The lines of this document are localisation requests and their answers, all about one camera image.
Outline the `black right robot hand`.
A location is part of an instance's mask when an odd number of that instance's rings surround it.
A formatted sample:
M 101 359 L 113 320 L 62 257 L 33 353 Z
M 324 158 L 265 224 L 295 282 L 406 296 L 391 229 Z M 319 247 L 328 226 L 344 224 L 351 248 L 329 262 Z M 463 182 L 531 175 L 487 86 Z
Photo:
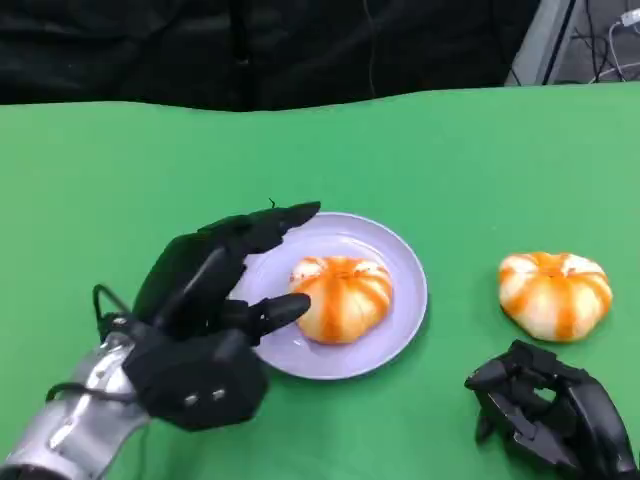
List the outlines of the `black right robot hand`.
M 637 479 L 625 424 L 603 385 L 556 354 L 515 340 L 465 381 L 480 405 L 475 440 L 499 434 L 509 451 L 565 479 Z

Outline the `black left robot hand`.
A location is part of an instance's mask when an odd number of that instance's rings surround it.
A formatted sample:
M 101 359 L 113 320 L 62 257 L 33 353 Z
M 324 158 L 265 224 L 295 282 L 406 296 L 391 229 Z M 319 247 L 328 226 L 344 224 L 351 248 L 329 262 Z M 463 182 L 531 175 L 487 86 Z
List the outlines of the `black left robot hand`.
M 271 207 L 175 237 L 143 281 L 134 317 L 176 340 L 238 329 L 258 345 L 306 313 L 310 297 L 290 293 L 250 305 L 229 295 L 247 269 L 248 256 L 281 245 L 289 230 L 311 220 L 320 207 L 318 201 Z

